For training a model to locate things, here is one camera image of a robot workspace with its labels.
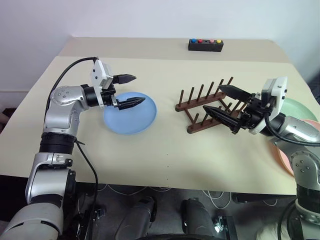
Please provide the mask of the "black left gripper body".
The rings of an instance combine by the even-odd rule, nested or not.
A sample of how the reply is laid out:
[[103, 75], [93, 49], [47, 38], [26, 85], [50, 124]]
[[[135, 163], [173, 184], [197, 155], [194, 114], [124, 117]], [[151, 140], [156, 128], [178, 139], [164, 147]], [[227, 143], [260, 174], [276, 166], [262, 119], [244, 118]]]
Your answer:
[[113, 83], [108, 88], [101, 89], [101, 98], [104, 106], [113, 106], [114, 108], [119, 107], [119, 101], [116, 99], [116, 89]]

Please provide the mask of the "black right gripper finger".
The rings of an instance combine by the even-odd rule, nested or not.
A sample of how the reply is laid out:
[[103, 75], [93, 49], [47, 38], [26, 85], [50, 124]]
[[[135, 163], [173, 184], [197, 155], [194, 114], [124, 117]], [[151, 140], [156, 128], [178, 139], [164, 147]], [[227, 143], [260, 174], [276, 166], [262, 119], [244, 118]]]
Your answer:
[[251, 94], [236, 87], [233, 85], [220, 85], [218, 87], [226, 96], [234, 99], [239, 100], [241, 102], [248, 102], [251, 98]]
[[240, 130], [241, 128], [240, 121], [237, 118], [229, 115], [226, 111], [221, 110], [218, 107], [213, 107], [209, 105], [204, 105], [203, 109], [213, 119], [227, 126], [232, 133], [238, 133], [238, 131]]

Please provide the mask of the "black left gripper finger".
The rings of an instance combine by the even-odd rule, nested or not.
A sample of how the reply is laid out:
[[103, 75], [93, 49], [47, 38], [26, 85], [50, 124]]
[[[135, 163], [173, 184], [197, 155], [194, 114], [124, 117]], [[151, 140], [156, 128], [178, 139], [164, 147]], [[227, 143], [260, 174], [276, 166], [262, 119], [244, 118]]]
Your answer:
[[119, 101], [118, 99], [117, 101], [117, 108], [119, 110], [125, 110], [125, 109], [130, 109], [133, 108], [139, 104], [141, 104], [146, 98], [145, 97], [131, 97], [128, 98], [124, 101]]
[[134, 81], [137, 77], [131, 74], [119, 74], [114, 75], [112, 83], [113, 84], [127, 84], [131, 81]]

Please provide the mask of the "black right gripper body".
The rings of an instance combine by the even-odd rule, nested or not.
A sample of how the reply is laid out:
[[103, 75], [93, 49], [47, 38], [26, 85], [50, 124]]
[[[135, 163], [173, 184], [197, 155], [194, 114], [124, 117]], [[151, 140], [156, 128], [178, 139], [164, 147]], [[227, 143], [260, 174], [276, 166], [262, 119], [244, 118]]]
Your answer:
[[265, 115], [272, 112], [271, 104], [262, 103], [259, 93], [252, 93], [246, 107], [239, 115], [242, 120], [241, 127], [248, 130], [263, 130], [266, 127]]

